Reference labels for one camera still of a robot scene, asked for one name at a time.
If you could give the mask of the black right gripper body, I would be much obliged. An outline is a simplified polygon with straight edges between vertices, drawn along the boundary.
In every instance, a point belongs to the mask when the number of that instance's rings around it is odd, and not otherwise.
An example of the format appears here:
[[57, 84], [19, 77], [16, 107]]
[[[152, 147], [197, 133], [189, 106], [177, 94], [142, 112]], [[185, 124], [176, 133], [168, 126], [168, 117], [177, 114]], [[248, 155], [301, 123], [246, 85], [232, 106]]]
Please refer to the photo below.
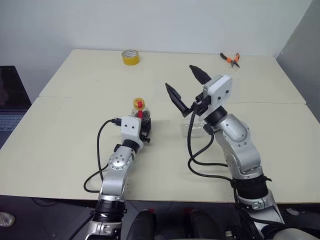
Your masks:
[[187, 107], [183, 111], [183, 117], [187, 117], [192, 112], [201, 116], [208, 110], [209, 104], [211, 104], [211, 97], [209, 95], [204, 96], [204, 93], [202, 92], [195, 97], [195, 101], [192, 103], [191, 107]]

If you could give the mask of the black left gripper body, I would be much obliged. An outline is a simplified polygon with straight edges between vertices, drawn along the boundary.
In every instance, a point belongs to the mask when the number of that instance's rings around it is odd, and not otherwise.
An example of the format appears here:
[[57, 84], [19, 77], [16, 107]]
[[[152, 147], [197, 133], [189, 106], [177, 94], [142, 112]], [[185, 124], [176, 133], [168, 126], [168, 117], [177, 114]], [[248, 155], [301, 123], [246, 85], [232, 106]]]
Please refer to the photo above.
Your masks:
[[151, 122], [143, 121], [141, 123], [139, 138], [143, 143], [150, 143], [151, 139], [148, 137], [151, 132]]

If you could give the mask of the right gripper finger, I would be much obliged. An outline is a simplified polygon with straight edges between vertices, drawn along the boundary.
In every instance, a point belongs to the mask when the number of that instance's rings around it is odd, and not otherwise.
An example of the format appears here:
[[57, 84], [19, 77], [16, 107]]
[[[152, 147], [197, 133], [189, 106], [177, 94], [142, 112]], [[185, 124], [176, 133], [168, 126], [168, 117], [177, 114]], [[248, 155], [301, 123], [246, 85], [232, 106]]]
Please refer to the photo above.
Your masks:
[[189, 65], [189, 68], [191, 69], [194, 77], [202, 85], [205, 85], [206, 83], [208, 83], [211, 80], [211, 77], [205, 71], [203, 71], [201, 68], [199, 68], [195, 65]]
[[165, 83], [165, 87], [171, 101], [178, 108], [178, 110], [180, 112], [187, 112], [189, 108], [182, 101], [180, 94], [168, 83]]

